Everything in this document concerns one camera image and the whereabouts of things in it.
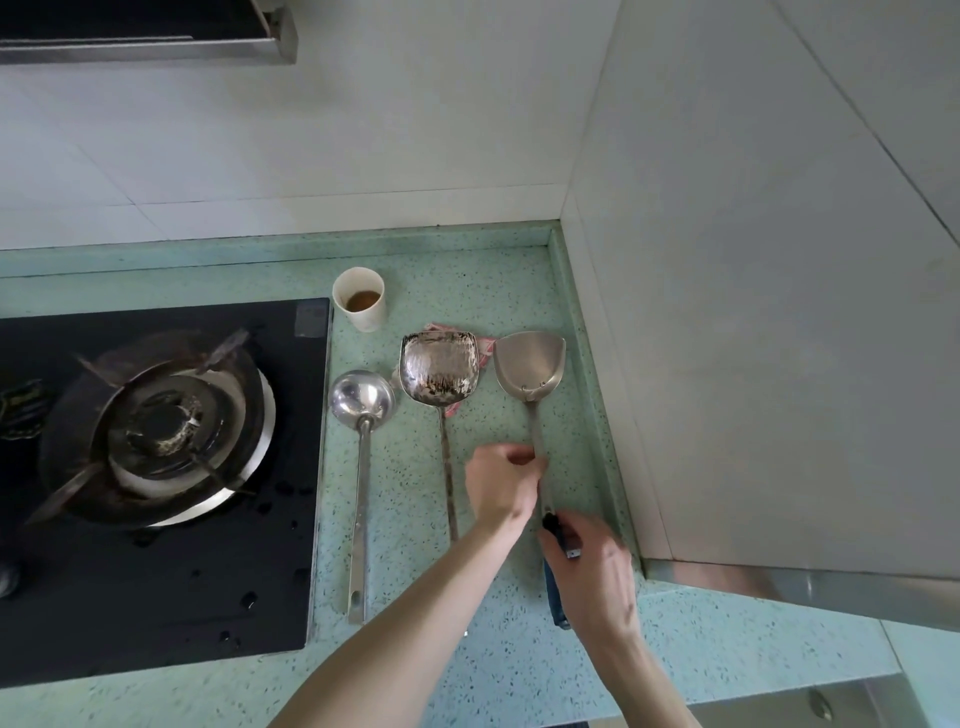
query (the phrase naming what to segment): green speckled countertop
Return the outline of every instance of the green speckled countertop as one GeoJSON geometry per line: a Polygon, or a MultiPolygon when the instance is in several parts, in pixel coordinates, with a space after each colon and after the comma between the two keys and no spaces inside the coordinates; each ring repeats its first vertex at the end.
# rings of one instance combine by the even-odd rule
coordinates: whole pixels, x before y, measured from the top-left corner
{"type": "MultiPolygon", "coordinates": [[[[0,316],[327,296],[337,274],[352,265],[380,272],[390,315],[373,334],[335,318],[334,376],[357,367],[389,376],[400,337],[429,322],[492,336],[526,328],[566,336],[568,371],[542,409],[556,501],[603,512],[630,538],[556,224],[0,253],[0,316]],[[165,267],[174,265],[191,267],[165,267]]],[[[463,461],[478,443],[524,440],[525,420],[522,405],[487,371],[449,424],[466,530],[463,461]]],[[[438,430],[432,410],[401,395],[395,417],[373,436],[371,615],[446,547],[438,430]]],[[[355,463],[356,436],[328,420],[314,622],[305,649],[8,689],[0,691],[0,724],[265,726],[354,630],[344,608],[355,463]]],[[[642,580],[638,594],[646,638],[690,702],[899,671],[872,619],[642,580]]],[[[540,726],[616,712],[576,636],[550,620],[531,525],[454,654],[424,725],[540,726]]]]}

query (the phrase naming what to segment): person's right hand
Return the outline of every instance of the person's right hand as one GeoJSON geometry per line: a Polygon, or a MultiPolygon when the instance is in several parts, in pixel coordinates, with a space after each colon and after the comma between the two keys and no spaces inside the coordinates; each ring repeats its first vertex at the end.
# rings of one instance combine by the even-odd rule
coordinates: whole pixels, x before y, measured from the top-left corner
{"type": "Polygon", "coordinates": [[[572,531],[579,538],[579,558],[567,559],[549,531],[542,528],[537,535],[577,637],[588,650],[639,639],[630,550],[596,516],[558,511],[557,517],[564,533],[572,531]]]}

